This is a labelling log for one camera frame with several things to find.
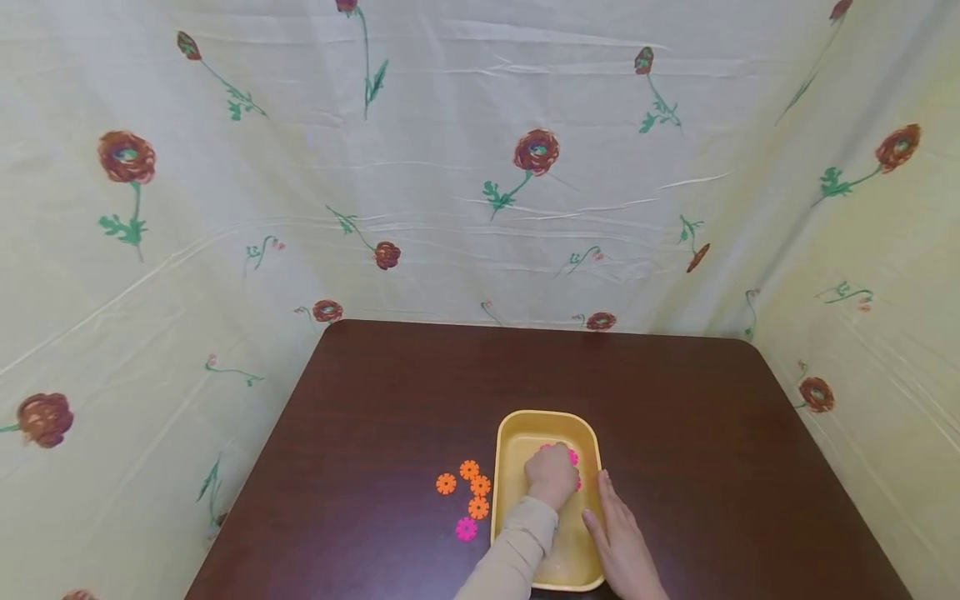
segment wooden tabletop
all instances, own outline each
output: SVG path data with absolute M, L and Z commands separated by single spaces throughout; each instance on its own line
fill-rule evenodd
M 593 426 L 672 600 L 910 597 L 745 343 L 343 321 L 188 600 L 451 599 L 490 520 L 458 541 L 469 490 L 444 497 L 434 482 L 466 459 L 493 475 L 497 426 L 524 408 Z

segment plastic tray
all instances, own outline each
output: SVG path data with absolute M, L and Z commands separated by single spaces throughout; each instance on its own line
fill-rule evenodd
M 491 543 L 503 529 L 503 522 L 520 498 L 527 493 L 523 466 L 544 444 L 563 442 L 573 448 L 580 461 L 577 468 L 583 487 L 560 512 L 560 529 L 553 550 L 540 564 L 534 588 L 560 591 L 590 591 L 604 582 L 593 540 L 580 514 L 591 509 L 603 518 L 597 473 L 600 448 L 587 422 L 569 413 L 524 410 L 507 415 L 496 434 L 496 465 L 493 474 Z

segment curtain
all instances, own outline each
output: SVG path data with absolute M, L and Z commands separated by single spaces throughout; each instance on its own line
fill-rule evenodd
M 957 595 L 957 18 L 6 3 L 5 589 L 181 598 L 325 329 L 377 319 L 753 341 Z

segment sleeve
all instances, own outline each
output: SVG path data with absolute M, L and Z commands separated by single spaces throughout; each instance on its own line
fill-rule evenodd
M 559 523 L 552 508 L 524 496 L 507 515 L 503 531 L 454 600 L 529 598 L 534 573 L 550 551 Z

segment rose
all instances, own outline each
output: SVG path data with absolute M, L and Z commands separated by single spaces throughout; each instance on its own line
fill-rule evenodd
M 197 42 L 193 40 L 193 37 L 188 36 L 186 33 L 177 32 L 177 46 L 180 48 L 180 51 L 183 52 L 183 55 L 188 59 L 203 59 L 203 57 L 200 56 L 200 48 L 197 46 Z
M 336 0 L 337 10 L 350 14 L 357 9 L 357 0 Z
M 654 68 L 654 49 L 650 46 L 644 46 L 640 54 L 634 59 L 634 68 L 638 75 L 648 75 Z
M 154 178 L 156 154 L 147 140 L 130 132 L 107 132 L 100 138 L 100 164 L 120 183 L 149 183 Z
M 890 173 L 910 159 L 920 145 L 921 131 L 914 123 L 887 135 L 876 149 L 876 159 L 880 161 L 883 173 Z
M 547 130 L 533 130 L 516 143 L 514 164 L 539 177 L 560 157 L 560 142 Z
M 800 395 L 806 406 L 814 413 L 833 410 L 833 390 L 820 377 L 808 377 L 800 384 Z
M 386 271 L 400 261 L 400 248 L 390 242 L 380 242 L 373 250 L 376 266 Z
M 344 316 L 344 307 L 333 300 L 320 300 L 313 305 L 313 318 L 321 323 L 340 321 Z
M 63 394 L 34 394 L 16 409 L 20 431 L 30 442 L 52 448 L 63 441 L 63 434 L 73 425 L 73 413 Z
M 697 268 L 697 265 L 700 264 L 700 261 L 704 259 L 704 256 L 707 255 L 707 252 L 710 250 L 710 244 L 703 246 L 696 254 L 693 255 L 693 260 L 690 261 L 690 266 L 686 268 L 686 271 L 689 273 Z
M 606 331 L 616 325 L 616 317 L 610 313 L 593 313 L 587 319 L 587 329 L 592 331 Z
M 840 0 L 840 2 L 837 2 L 836 6 L 833 7 L 833 12 L 830 13 L 830 20 L 835 21 L 847 14 L 851 4 L 853 4 L 853 0 Z
M 97 597 L 87 589 L 73 589 L 66 592 L 63 600 L 97 600 Z

